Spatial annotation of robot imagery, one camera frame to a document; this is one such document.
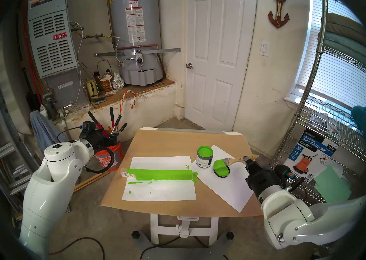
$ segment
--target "white door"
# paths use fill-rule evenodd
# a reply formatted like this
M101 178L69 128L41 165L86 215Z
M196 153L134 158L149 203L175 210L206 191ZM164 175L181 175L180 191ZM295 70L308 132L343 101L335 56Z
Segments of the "white door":
M186 117L206 130L233 128L256 1L188 0Z

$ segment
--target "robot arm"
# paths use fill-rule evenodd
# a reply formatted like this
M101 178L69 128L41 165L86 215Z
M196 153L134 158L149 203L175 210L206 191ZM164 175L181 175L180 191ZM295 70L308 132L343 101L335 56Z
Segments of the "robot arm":
M82 167L101 149L111 154L111 161L102 173L114 163L113 152L106 148L117 144L117 135L108 138L103 129L95 130L93 122L86 121L77 141L57 143L47 147L40 168L32 175L24 194L23 221L19 240L40 259L48 258L49 237L66 212Z
M287 166L277 165L274 171L261 168L245 157L249 177L246 179L261 203L266 237L276 249L303 242L317 245L338 240L358 221L366 196L338 203L320 203L308 207L294 197L302 180L285 188Z

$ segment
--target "home depot bucket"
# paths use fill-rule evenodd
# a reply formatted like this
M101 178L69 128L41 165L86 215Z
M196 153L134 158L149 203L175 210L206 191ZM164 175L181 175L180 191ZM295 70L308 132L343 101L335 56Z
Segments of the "home depot bucket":
M108 147L108 149L110 149L115 155L115 161L114 161L113 165L111 166L111 168L108 169L108 171L117 170L124 158L124 154L121 149L121 142L119 142L115 146ZM99 163L102 167L106 167L109 164L109 162L111 161L111 156L109 155L109 153L106 150L101 150L100 152L97 152L95 154L95 156L99 160Z

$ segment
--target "window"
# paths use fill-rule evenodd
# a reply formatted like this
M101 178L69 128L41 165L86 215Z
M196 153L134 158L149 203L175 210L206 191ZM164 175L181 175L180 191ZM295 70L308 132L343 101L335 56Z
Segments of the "window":
M312 0L310 5L312 6L310 7L309 42L305 46L306 52L304 51L301 71L293 91L294 94L300 96L301 90L306 87L314 64L317 37L320 31L322 0ZM337 13L361 23L339 0L328 0L328 13ZM323 53L311 92L348 109L355 105L366 106L366 73L348 62Z

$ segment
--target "anchor decoration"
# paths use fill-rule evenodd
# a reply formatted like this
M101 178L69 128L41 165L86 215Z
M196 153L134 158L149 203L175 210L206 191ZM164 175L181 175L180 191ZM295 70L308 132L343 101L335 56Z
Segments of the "anchor decoration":
M269 12L268 18L269 21L277 28L280 28L281 26L284 26L289 20L290 17L288 16L288 13L285 15L284 20L281 20L281 11L282 11L282 5L286 0L276 0L277 1L277 14L276 17L273 18L272 11Z

